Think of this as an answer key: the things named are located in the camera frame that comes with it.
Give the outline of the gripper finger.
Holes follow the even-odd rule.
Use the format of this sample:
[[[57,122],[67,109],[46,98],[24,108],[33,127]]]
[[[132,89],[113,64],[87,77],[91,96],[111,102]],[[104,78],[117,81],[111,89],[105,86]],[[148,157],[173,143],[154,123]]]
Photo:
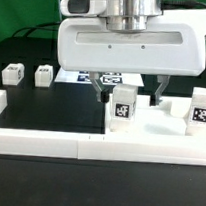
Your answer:
[[[109,102],[110,93],[107,88],[103,86],[103,82],[101,81],[102,74],[98,72],[90,72],[89,79],[92,82],[92,86],[97,92],[97,100],[101,103]]]
[[[162,99],[162,94],[166,87],[169,85],[170,76],[169,75],[159,75],[157,76],[157,81],[159,82],[159,86],[156,89],[155,93],[151,96],[149,104],[151,106],[156,106],[160,104]]]

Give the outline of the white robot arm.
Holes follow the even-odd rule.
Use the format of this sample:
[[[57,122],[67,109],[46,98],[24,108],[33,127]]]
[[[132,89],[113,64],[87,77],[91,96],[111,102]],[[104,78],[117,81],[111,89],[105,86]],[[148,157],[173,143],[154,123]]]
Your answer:
[[[100,102],[109,101],[102,74],[169,77],[201,74],[206,63],[206,4],[177,0],[61,0],[58,62],[88,72]]]

